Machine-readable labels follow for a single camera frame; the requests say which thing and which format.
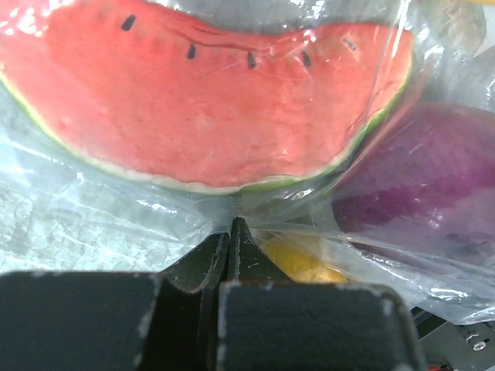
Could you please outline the clear zip top bag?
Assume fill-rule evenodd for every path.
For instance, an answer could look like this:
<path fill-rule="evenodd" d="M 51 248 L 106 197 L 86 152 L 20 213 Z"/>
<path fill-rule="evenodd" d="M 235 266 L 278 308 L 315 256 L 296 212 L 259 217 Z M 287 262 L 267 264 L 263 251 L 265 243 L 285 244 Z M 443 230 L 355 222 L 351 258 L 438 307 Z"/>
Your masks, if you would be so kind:
<path fill-rule="evenodd" d="M 333 171 L 273 189 L 209 194 L 125 178 L 47 135 L 1 80 L 1 269 L 156 271 L 242 218 L 263 244 L 308 250 L 352 281 L 387 284 L 459 325 L 494 318 L 494 258 L 475 266 L 343 232 L 333 190 L 362 151 L 423 103 L 494 115 L 494 9 L 466 1 L 147 1 L 212 26 L 279 35 L 337 22 L 401 27 L 415 38 L 409 80 Z"/>

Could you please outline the yellow fake lemon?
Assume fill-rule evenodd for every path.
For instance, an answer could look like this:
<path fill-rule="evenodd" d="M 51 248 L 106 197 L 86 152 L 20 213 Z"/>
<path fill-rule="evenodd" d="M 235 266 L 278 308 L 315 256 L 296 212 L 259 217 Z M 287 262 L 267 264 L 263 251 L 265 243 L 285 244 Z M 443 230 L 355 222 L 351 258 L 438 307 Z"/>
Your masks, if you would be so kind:
<path fill-rule="evenodd" d="M 348 278 L 327 267 L 314 255 L 288 240 L 274 237 L 261 246 L 263 253 L 287 276 L 299 283 L 345 283 Z"/>

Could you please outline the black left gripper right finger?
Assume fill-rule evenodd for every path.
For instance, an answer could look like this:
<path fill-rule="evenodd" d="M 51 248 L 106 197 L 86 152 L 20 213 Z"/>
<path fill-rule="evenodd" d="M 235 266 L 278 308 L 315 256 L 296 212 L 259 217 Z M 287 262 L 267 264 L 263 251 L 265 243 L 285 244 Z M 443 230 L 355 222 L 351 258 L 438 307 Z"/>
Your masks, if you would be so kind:
<path fill-rule="evenodd" d="M 410 311 L 380 284 L 290 281 L 233 221 L 218 370 L 424 370 Z"/>

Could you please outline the fake watermelon slice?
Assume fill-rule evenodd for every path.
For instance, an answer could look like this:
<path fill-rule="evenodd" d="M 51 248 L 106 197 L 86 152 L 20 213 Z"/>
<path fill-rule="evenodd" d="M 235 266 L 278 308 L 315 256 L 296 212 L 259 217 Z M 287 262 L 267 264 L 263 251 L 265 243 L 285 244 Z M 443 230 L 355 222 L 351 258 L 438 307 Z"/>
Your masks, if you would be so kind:
<path fill-rule="evenodd" d="M 47 135 L 209 194 L 336 169 L 400 97 L 414 46 L 371 22 L 260 35 L 147 1 L 1 3 L 1 80 Z"/>

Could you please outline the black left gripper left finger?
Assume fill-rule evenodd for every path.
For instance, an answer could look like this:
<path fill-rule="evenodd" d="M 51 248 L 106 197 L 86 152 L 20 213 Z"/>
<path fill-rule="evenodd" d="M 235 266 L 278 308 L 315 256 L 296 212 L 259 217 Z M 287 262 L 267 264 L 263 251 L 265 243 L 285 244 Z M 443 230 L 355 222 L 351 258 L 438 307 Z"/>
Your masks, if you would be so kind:
<path fill-rule="evenodd" d="M 3 370 L 211 370 L 230 237 L 207 237 L 158 273 L 1 276 Z"/>

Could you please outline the purple fake eggplant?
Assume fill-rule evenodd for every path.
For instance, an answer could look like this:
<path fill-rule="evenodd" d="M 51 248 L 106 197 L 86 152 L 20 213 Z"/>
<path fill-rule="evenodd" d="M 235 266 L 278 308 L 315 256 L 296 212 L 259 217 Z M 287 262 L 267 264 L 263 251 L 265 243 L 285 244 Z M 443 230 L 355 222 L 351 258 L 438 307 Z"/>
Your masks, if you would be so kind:
<path fill-rule="evenodd" d="M 333 190 L 345 233 L 475 266 L 494 258 L 494 115 L 423 103 L 366 147 Z"/>

